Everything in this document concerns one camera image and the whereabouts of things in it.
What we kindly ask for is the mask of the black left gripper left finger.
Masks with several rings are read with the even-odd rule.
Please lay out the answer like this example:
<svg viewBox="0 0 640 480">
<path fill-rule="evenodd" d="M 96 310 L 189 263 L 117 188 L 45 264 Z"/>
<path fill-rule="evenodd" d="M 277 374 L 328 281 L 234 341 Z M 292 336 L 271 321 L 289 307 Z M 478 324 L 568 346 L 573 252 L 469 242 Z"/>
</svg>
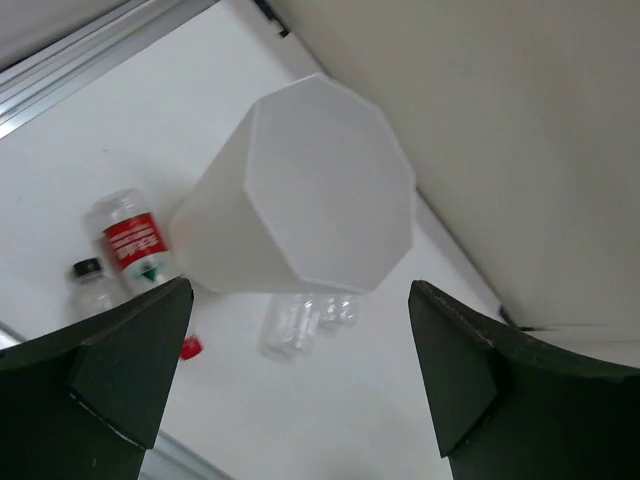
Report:
<svg viewBox="0 0 640 480">
<path fill-rule="evenodd" d="M 4 479 L 135 479 L 192 312 L 185 278 L 1 352 Z"/>
</svg>

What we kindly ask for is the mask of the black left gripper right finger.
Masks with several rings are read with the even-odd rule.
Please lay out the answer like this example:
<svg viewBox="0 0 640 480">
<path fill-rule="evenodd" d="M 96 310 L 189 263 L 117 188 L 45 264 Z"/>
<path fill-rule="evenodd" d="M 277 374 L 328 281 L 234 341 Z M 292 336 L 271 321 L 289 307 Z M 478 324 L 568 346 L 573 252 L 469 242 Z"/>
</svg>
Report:
<svg viewBox="0 0 640 480">
<path fill-rule="evenodd" d="M 639 372 L 540 341 L 412 283 L 440 455 L 456 479 L 635 479 Z"/>
</svg>

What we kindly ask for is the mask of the black cap clear bottle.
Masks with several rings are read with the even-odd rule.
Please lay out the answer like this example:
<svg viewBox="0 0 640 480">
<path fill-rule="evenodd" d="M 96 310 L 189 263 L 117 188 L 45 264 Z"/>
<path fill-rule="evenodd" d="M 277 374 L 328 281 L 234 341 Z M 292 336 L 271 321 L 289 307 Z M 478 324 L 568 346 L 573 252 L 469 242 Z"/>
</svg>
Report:
<svg viewBox="0 0 640 480">
<path fill-rule="evenodd" d="M 72 266 L 72 276 L 76 282 L 76 290 L 71 303 L 78 320 L 99 315 L 123 302 L 118 285 L 105 275 L 98 258 L 75 263 Z"/>
</svg>

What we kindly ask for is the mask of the red label plastic bottle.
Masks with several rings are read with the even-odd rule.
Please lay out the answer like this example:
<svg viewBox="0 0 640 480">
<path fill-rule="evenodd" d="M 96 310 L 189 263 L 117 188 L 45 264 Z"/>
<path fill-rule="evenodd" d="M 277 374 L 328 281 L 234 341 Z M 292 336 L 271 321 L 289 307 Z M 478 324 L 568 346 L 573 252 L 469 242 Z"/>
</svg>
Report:
<svg viewBox="0 0 640 480">
<path fill-rule="evenodd" d="M 97 200 L 89 220 L 130 295 L 180 276 L 159 223 L 139 191 L 122 190 Z"/>
</svg>

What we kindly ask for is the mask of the clear crushed plastic bottle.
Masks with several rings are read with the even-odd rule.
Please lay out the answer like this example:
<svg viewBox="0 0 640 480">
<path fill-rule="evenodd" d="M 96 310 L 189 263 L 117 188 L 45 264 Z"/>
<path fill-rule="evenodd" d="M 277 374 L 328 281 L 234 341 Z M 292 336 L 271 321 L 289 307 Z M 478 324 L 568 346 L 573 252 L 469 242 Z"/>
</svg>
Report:
<svg viewBox="0 0 640 480">
<path fill-rule="evenodd" d="M 352 294 L 276 294 L 259 337 L 259 351 L 289 363 L 311 353 L 318 333 L 335 335 L 358 320 L 360 297 Z"/>
</svg>

